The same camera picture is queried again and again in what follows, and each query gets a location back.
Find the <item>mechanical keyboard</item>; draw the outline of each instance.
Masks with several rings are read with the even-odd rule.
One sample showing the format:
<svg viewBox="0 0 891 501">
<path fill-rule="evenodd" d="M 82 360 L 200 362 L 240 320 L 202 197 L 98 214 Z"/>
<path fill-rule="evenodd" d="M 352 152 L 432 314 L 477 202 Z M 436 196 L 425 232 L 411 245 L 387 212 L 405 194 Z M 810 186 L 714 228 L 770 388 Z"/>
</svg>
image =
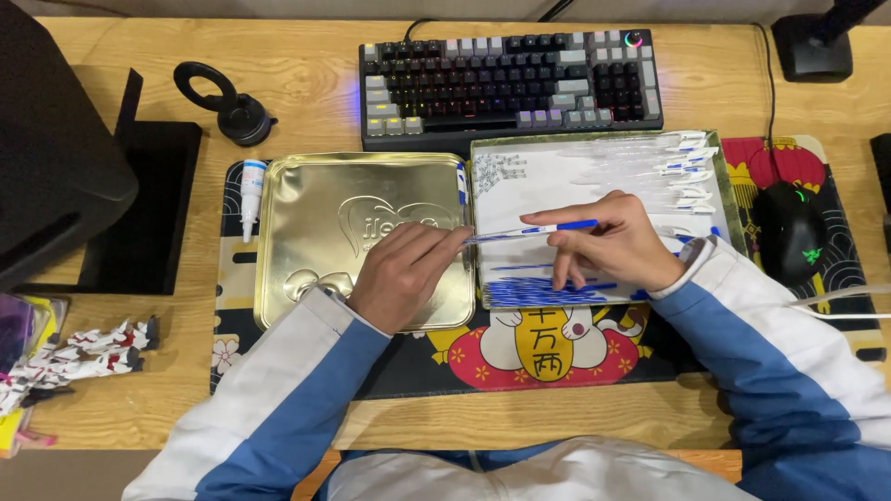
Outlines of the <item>mechanical keyboard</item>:
<svg viewBox="0 0 891 501">
<path fill-rule="evenodd" d="M 365 44 L 359 61 L 367 152 L 662 128 L 648 29 Z"/>
</svg>

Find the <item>gold tin lid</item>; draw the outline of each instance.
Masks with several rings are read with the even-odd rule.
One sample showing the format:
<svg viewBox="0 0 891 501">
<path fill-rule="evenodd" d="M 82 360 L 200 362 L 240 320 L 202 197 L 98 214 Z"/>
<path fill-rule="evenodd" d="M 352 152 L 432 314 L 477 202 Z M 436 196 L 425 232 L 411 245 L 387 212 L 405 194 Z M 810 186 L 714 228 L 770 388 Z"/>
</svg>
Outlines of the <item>gold tin lid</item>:
<svg viewBox="0 0 891 501">
<path fill-rule="evenodd" d="M 365 255 L 396 225 L 465 224 L 464 161 L 449 153 L 286 155 L 266 169 L 254 319 L 266 329 L 313 282 L 349 296 Z M 466 324 L 476 306 L 470 252 L 456 256 L 405 332 Z"/>
</svg>

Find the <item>gaming mouse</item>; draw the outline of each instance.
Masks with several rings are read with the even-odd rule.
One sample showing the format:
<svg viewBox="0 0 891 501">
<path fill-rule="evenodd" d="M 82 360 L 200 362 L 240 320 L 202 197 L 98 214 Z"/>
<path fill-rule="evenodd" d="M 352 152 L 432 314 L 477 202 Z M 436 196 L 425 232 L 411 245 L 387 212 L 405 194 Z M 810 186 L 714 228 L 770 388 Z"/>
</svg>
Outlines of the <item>gaming mouse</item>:
<svg viewBox="0 0 891 501">
<path fill-rule="evenodd" d="M 827 229 L 814 197 L 810 190 L 780 181 L 753 203 L 764 272 L 787 287 L 807 282 L 822 269 Z"/>
</svg>

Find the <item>cable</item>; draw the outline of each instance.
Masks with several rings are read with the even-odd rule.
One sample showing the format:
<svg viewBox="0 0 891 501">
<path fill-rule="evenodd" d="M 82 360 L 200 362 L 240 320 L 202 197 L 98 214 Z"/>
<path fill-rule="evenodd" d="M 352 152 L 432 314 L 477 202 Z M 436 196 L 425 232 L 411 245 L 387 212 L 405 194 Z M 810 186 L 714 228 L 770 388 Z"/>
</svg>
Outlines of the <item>cable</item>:
<svg viewBox="0 0 891 501">
<path fill-rule="evenodd" d="M 122 18 L 133 17 L 126 12 L 116 11 L 109 7 L 103 7 L 101 5 L 93 5 L 93 4 L 84 4 L 82 2 L 71 2 L 69 0 L 33 0 L 34 2 L 41 2 L 43 4 L 57 4 L 57 5 L 67 5 L 68 7 L 80 7 L 81 9 L 93 9 L 95 11 L 107 12 L 109 14 L 114 14 L 116 16 L 120 16 Z"/>
<path fill-rule="evenodd" d="M 405 31 L 405 38 L 403 38 L 403 40 L 407 44 L 410 43 L 412 41 L 411 34 L 412 34 L 412 30 L 414 29 L 414 27 L 418 26 L 419 24 L 421 24 L 423 22 L 432 22 L 432 21 L 439 21 L 439 20 L 433 19 L 433 18 L 420 18 L 417 21 L 413 22 L 412 26 L 409 26 L 408 29 Z"/>
<path fill-rule="evenodd" d="M 572 4 L 574 1 L 575 0 L 560 0 L 553 7 L 551 7 L 550 11 L 545 12 L 544 16 L 538 19 L 538 22 L 550 22 L 555 17 L 557 17 L 558 14 L 563 12 L 564 9 L 569 7 L 569 5 Z"/>
<path fill-rule="evenodd" d="M 761 36 L 764 37 L 764 50 L 767 52 L 767 77 L 771 80 L 771 121 L 767 124 L 767 155 L 768 158 L 770 158 L 771 169 L 773 170 L 773 174 L 777 177 L 777 181 L 782 181 L 782 177 L 780 177 L 780 168 L 777 167 L 777 160 L 773 153 L 773 120 L 776 118 L 777 114 L 777 90 L 773 83 L 773 69 L 771 68 L 771 44 L 767 40 L 767 30 L 764 29 L 763 24 L 760 22 L 753 22 L 752 26 L 757 26 L 761 29 Z"/>
</svg>

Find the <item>nasal spray bottle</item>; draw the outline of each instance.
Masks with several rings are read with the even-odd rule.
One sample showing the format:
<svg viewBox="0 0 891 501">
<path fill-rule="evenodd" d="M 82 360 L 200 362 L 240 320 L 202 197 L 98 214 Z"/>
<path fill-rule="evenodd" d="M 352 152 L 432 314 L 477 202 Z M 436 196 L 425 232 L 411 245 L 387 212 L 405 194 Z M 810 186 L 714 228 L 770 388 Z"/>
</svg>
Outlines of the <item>nasal spray bottle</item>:
<svg viewBox="0 0 891 501">
<path fill-rule="evenodd" d="M 260 195 L 263 194 L 263 175 L 266 163 L 261 160 L 245 160 L 241 172 L 241 228 L 244 242 L 250 242 L 251 230 L 260 213 Z"/>
</svg>

